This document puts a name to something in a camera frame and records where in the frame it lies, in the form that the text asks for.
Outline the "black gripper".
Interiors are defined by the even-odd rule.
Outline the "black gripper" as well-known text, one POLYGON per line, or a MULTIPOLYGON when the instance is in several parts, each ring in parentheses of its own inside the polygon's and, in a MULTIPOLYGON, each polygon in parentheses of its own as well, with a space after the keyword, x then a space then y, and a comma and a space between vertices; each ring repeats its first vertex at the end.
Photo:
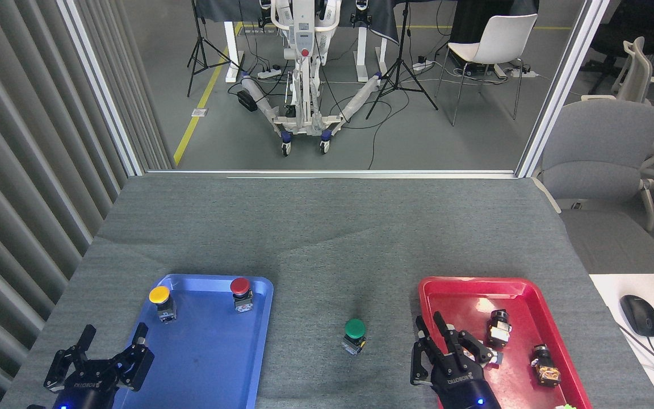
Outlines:
POLYGON ((84 369, 86 352, 97 332, 92 324, 87 324, 72 347, 55 353, 45 376, 44 388, 52 393, 59 391, 53 407, 112 408, 119 387, 140 391, 155 358, 146 345, 148 331, 147 324, 139 323, 130 346, 112 358, 116 375, 107 373, 97 378, 91 374, 80 376, 73 373, 66 378, 71 365, 76 371, 84 369))
POLYGON ((440 311, 433 314, 433 320, 445 340, 447 351, 461 353, 477 364, 467 365, 467 371, 449 365, 430 336, 423 317, 418 315, 415 319, 418 341, 413 344, 411 352, 410 383, 413 386, 430 385, 443 408, 500 408, 481 367, 488 364, 501 365, 501 353, 485 346, 470 332, 457 331, 452 324, 444 321, 440 311), (422 354, 426 355, 433 366, 430 374, 422 365, 422 354))

